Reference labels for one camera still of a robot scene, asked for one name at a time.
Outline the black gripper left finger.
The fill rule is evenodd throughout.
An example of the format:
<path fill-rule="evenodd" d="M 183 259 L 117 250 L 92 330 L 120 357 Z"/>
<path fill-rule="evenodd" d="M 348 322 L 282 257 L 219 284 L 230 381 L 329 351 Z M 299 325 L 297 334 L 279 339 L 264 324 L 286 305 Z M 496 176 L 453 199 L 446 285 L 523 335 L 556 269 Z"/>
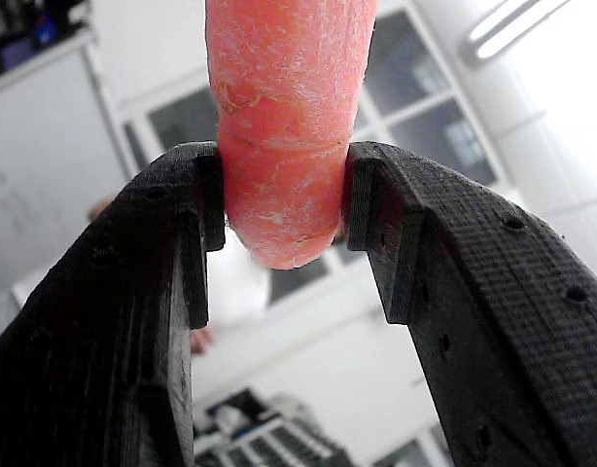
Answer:
<path fill-rule="evenodd" d="M 212 142 L 169 150 L 88 225 L 0 335 L 0 466 L 193 464 L 191 332 L 224 227 Z"/>

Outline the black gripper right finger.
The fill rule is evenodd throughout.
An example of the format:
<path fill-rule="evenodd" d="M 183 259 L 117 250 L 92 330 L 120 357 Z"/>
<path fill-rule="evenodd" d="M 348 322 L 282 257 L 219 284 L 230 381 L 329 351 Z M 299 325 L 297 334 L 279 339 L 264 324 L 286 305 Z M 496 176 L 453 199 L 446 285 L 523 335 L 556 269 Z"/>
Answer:
<path fill-rule="evenodd" d="M 544 221 L 430 159 L 356 142 L 345 234 L 410 332 L 458 466 L 597 466 L 597 276 Z"/>

